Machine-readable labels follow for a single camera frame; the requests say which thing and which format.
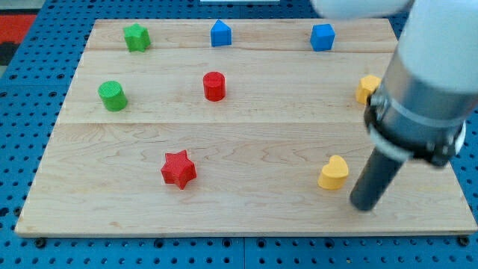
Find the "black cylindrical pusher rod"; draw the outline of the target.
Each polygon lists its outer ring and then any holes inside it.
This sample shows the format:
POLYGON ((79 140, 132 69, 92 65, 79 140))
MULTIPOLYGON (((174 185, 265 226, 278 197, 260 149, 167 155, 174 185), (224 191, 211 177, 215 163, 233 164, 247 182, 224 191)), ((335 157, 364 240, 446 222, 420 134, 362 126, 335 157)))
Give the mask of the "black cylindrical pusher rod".
POLYGON ((403 161, 389 158, 375 148, 350 193, 352 205, 360 211, 372 210, 402 165, 403 161))

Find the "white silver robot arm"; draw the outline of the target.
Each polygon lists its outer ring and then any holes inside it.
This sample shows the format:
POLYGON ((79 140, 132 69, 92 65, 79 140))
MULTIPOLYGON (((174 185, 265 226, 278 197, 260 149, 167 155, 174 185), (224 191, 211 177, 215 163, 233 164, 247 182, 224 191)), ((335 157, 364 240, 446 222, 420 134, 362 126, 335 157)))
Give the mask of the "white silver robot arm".
POLYGON ((419 158, 443 167, 465 142, 477 106, 475 1, 313 1, 328 19, 409 16, 364 121, 374 143, 350 202, 375 207, 402 165, 419 158))

